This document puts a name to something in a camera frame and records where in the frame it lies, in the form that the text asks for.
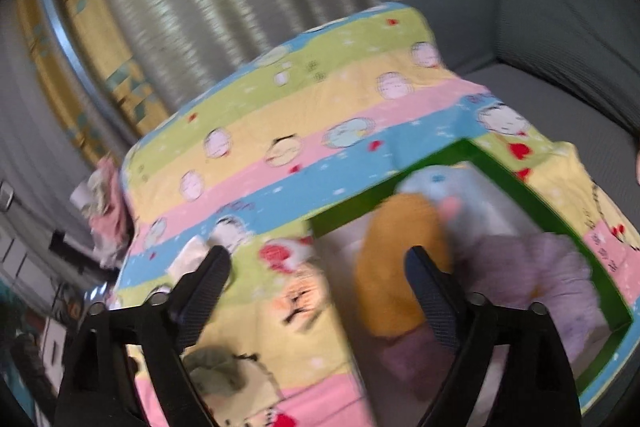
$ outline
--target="green box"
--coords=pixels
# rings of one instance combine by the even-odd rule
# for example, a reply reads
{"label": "green box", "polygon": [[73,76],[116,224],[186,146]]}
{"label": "green box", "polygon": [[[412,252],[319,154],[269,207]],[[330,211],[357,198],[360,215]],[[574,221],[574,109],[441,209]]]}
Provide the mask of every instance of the green box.
{"label": "green box", "polygon": [[599,374],[617,350],[632,322],[631,313],[604,266],[596,259],[593,252],[587,248],[574,230],[527,185],[519,181],[494,158],[469,140],[463,139],[454,142],[447,148],[427,156],[427,158],[416,162],[404,171],[398,172],[398,174],[386,179],[381,184],[374,185],[353,198],[342,201],[315,215],[309,219],[313,234],[315,237],[322,237],[371,212],[378,204],[391,196],[396,186],[414,171],[429,165],[454,165],[463,161],[473,163],[476,168],[510,196],[540,229],[545,232],[554,232],[570,237],[577,250],[590,264],[591,281],[600,296],[600,308],[607,320],[611,334],[593,362],[577,378],[576,386],[578,392],[581,393]]}

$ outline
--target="orange plush toy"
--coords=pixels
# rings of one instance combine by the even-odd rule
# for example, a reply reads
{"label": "orange plush toy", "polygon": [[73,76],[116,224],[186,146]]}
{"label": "orange plush toy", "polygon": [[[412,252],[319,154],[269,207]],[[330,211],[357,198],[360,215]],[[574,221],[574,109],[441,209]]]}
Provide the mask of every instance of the orange plush toy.
{"label": "orange plush toy", "polygon": [[411,247],[424,247],[440,270],[451,272],[441,214],[422,195],[405,193],[375,210],[357,259],[355,287],[360,316],[376,337],[398,337],[425,321],[404,276],[404,256]]}

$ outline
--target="cartoon print blanket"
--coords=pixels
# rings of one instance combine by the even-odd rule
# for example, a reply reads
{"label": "cartoon print blanket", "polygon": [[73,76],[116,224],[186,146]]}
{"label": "cartoon print blanket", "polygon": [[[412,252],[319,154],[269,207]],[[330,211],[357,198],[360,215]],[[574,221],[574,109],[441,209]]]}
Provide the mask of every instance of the cartoon print blanket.
{"label": "cartoon print blanket", "polygon": [[[171,288],[181,251],[222,244],[232,253],[232,280],[198,345],[229,347],[253,377],[249,394],[212,407],[216,420],[372,425],[324,278],[310,260],[306,219],[463,137],[542,195],[635,306],[640,237],[573,147],[549,142],[485,87],[446,70],[421,15],[398,3],[275,48],[130,151],[122,173],[136,237],[118,299],[137,305]],[[634,327],[621,360],[580,397],[584,407],[634,347]]]}

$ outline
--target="metal bolt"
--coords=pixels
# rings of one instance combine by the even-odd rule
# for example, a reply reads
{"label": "metal bolt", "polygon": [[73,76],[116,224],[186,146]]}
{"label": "metal bolt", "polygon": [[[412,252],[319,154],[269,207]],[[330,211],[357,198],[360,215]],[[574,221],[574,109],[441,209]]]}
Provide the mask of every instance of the metal bolt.
{"label": "metal bolt", "polygon": [[107,306],[104,305],[104,302],[94,302],[89,307],[89,315],[99,315],[106,309],[107,309]]}
{"label": "metal bolt", "polygon": [[165,292],[156,292],[149,297],[149,304],[159,306],[169,300],[169,295]]}
{"label": "metal bolt", "polygon": [[529,306],[529,309],[536,315],[546,315],[548,313],[546,306],[540,302],[534,302],[531,306]]}
{"label": "metal bolt", "polygon": [[468,301],[476,306],[484,306],[486,303],[486,297],[481,293],[472,293],[468,296]]}

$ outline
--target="yellow curtain panel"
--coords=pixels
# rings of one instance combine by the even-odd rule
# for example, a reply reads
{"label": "yellow curtain panel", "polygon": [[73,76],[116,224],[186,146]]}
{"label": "yellow curtain panel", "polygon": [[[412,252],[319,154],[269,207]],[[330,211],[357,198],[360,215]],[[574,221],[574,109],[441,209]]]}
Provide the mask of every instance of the yellow curtain panel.
{"label": "yellow curtain panel", "polygon": [[169,115],[132,56],[106,0],[64,0],[68,20],[97,80],[140,136]]}
{"label": "yellow curtain panel", "polygon": [[38,81],[50,107],[74,146],[89,163],[95,165],[108,151],[68,85],[42,24],[43,15],[38,1],[17,0],[17,12]]}

